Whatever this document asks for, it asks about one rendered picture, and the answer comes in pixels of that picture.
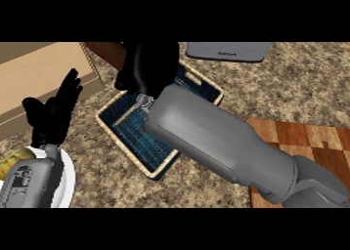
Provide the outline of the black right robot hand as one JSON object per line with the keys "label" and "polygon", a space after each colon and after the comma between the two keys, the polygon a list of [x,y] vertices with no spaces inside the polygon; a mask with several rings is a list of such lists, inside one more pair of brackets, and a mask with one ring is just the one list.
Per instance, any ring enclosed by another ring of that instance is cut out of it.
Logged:
{"label": "black right robot hand", "polygon": [[171,42],[125,42],[127,58],[118,73],[115,87],[130,94],[145,94],[155,99],[174,83],[180,44]]}

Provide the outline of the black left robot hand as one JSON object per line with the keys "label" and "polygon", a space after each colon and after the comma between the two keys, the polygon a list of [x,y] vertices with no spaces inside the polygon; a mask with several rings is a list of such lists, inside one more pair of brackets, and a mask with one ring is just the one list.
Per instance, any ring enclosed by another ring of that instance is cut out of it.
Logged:
{"label": "black left robot hand", "polygon": [[23,106],[32,126],[32,147],[41,148],[45,145],[65,143],[82,90],[82,79],[74,68],[56,96],[45,103],[36,98],[25,98]]}

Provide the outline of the checkered wooden cutting board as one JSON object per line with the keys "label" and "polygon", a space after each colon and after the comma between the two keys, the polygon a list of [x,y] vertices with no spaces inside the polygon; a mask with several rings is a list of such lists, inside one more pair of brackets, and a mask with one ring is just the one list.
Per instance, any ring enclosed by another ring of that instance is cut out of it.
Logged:
{"label": "checkered wooden cutting board", "polygon": [[350,190],[350,129],[256,118],[247,122],[273,147],[313,159]]}

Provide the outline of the tan wooden cabinet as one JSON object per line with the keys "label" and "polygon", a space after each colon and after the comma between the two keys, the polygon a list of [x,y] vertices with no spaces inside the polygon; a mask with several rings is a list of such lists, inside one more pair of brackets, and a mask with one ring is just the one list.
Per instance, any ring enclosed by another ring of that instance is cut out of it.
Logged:
{"label": "tan wooden cabinet", "polygon": [[82,79],[84,100],[103,90],[87,46],[81,42],[0,42],[0,142],[31,127],[23,99],[45,102],[72,68]]}

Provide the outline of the yellow round vegetable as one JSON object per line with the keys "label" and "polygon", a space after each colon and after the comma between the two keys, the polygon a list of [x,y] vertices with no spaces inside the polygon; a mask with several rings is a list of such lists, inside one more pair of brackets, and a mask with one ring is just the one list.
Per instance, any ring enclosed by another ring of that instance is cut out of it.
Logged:
{"label": "yellow round vegetable", "polygon": [[34,158],[36,158],[36,155],[28,147],[14,149],[7,152],[7,154],[0,157],[0,181],[7,180],[8,173],[16,164],[22,160]]}

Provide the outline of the grey flat appliance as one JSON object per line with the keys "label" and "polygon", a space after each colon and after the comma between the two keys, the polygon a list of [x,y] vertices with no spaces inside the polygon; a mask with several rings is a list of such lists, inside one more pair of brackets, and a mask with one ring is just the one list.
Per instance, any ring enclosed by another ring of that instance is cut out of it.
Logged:
{"label": "grey flat appliance", "polygon": [[189,42],[186,55],[199,60],[260,63],[270,42]]}

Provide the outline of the white round plate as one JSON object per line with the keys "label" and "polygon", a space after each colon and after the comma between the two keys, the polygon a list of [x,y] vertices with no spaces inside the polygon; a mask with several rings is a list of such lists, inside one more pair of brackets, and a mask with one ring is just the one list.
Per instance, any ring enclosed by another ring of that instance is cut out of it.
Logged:
{"label": "white round plate", "polygon": [[[45,158],[47,153],[42,148],[35,148],[28,146],[28,148],[34,151],[36,158]],[[63,178],[60,182],[60,186],[54,193],[53,204],[50,208],[68,208],[71,206],[75,194],[75,187],[76,187],[76,169],[72,157],[66,150],[62,148],[62,158],[65,162],[65,172]]]}

